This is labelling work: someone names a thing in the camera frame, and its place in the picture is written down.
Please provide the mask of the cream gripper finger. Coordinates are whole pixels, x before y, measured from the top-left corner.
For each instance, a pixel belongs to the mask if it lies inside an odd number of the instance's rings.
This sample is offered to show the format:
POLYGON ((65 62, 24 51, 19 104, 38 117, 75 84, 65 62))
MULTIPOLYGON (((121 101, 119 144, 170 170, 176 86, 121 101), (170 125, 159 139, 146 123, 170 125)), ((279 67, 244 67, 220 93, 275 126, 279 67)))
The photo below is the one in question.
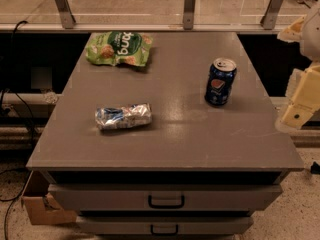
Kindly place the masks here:
POLYGON ((302 27, 304 24, 305 16, 299 17, 285 29, 277 34, 277 39, 284 42, 299 42, 301 40, 302 27))
POLYGON ((287 127, 300 129, 314 116, 315 113, 316 111, 314 109, 310 109, 308 107, 286 104, 281 109, 279 121, 287 127))

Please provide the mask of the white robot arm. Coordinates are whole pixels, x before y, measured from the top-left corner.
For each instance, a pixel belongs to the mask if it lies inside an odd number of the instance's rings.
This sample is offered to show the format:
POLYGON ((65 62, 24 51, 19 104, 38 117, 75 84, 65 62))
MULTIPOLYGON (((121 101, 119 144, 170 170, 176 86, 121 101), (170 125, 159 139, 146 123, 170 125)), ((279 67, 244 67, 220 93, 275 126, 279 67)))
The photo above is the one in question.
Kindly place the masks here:
POLYGON ((320 110, 320 8, 313 6, 305 16, 280 31, 277 38, 298 42, 300 53, 311 64, 305 70, 294 69, 287 84, 286 102, 275 126, 279 131, 300 129, 320 110))

